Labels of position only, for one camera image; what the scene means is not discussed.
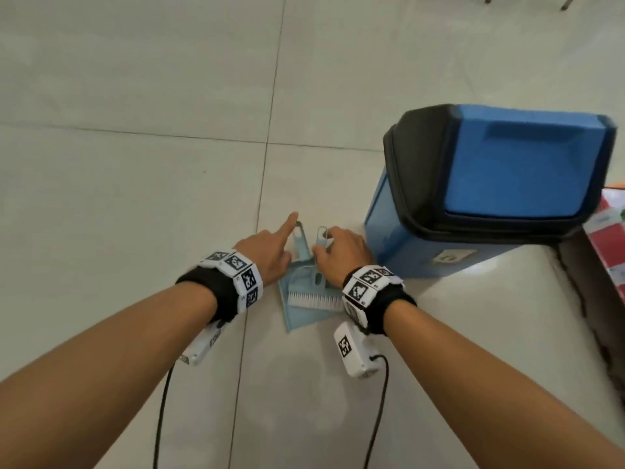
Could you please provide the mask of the person's right hand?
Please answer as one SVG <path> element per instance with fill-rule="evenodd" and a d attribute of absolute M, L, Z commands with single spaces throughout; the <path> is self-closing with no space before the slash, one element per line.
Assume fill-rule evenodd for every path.
<path fill-rule="evenodd" d="M 327 233 L 332 238 L 332 244 L 327 248 L 315 244 L 312 254 L 318 269 L 333 286 L 343 288 L 345 279 L 353 271 L 376 263 L 360 234 L 338 226 L 329 228 Z"/>

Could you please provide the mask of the person's left hand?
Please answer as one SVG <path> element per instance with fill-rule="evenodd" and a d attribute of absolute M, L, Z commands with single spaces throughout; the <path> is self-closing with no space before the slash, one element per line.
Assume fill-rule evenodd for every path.
<path fill-rule="evenodd" d="M 257 266 L 264 286 L 273 285 L 285 275 L 292 260 L 285 247 L 298 218 L 298 212 L 292 212 L 276 232 L 264 229 L 234 245 L 237 252 Z"/>

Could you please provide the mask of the light blue hand brush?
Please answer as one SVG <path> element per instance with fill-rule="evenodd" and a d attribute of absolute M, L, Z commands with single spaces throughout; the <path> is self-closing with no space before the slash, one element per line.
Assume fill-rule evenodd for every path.
<path fill-rule="evenodd" d="M 293 260 L 285 277 L 286 302 L 289 306 L 340 313 L 340 291 L 330 285 L 312 256 L 303 225 L 297 222 L 293 232 L 298 260 Z"/>

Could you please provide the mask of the person's left forearm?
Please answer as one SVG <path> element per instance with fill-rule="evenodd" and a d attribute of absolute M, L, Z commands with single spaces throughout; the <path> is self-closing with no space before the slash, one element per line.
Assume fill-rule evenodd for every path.
<path fill-rule="evenodd" d="M 216 309 L 176 284 L 2 380 L 0 469 L 93 469 Z"/>

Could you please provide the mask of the person's right forearm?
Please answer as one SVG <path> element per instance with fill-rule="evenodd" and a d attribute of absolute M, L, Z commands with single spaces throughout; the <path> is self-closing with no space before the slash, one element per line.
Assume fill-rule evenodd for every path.
<path fill-rule="evenodd" d="M 404 300 L 386 335 L 479 469 L 625 469 L 625 451 L 526 375 Z"/>

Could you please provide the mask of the light blue dustpan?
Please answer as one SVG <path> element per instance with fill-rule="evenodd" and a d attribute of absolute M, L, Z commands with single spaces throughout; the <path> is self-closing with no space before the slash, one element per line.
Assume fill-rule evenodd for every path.
<path fill-rule="evenodd" d="M 278 281 L 286 332 L 343 313 L 341 293 L 326 281 L 311 254 L 303 225 L 297 221 L 293 239 L 298 257 Z"/>

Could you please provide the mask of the black wristband with marker blocks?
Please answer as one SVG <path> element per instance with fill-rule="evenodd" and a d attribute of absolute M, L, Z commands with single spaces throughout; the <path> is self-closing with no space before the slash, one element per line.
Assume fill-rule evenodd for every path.
<path fill-rule="evenodd" d="M 209 324 L 231 322 L 257 303 L 264 291 L 256 264 L 234 249 L 210 254 L 176 284 L 185 282 L 199 284 L 215 296 L 217 309 Z"/>
<path fill-rule="evenodd" d="M 365 335 L 386 335 L 384 315 L 395 301 L 417 306 L 403 279 L 388 268 L 368 265 L 350 272 L 343 283 L 342 302 L 348 317 Z"/>

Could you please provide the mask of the red and green patterned sheet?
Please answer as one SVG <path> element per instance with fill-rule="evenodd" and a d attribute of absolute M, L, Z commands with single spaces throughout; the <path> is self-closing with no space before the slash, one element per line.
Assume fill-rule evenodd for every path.
<path fill-rule="evenodd" d="M 583 230 L 625 305 L 625 184 L 608 186 L 601 194 Z"/>

